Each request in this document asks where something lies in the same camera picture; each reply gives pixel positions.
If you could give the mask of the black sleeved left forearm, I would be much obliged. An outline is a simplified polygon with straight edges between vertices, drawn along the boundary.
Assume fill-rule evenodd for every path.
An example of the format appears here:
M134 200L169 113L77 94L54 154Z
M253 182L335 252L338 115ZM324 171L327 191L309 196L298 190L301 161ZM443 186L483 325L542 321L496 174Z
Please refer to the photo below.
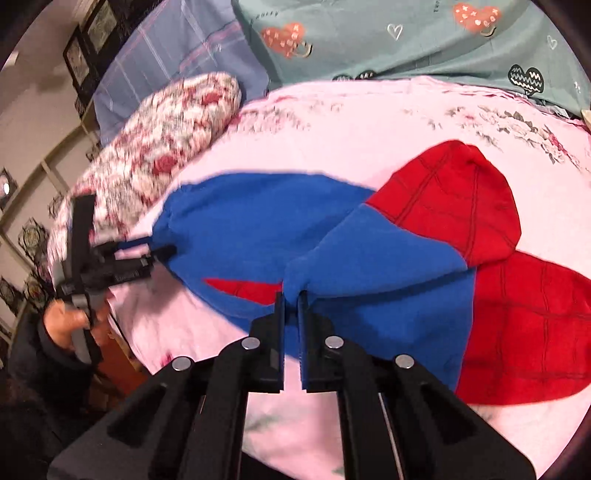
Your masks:
M1 370L3 479L44 479L53 459L100 418L88 404L95 370L50 339L39 313L21 320Z

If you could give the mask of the person's left hand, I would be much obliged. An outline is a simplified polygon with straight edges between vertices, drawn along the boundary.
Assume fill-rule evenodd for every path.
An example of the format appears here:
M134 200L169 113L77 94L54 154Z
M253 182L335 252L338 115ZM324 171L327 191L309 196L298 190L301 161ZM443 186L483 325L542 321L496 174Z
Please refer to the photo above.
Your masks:
M96 312L94 326L90 328L90 333L98 346L102 346L108 341L109 313L109 303L104 300ZM43 324L49 338L55 345L62 350L72 352L74 350L73 332L88 327L89 320L82 310L68 309L63 301L53 300L45 311Z

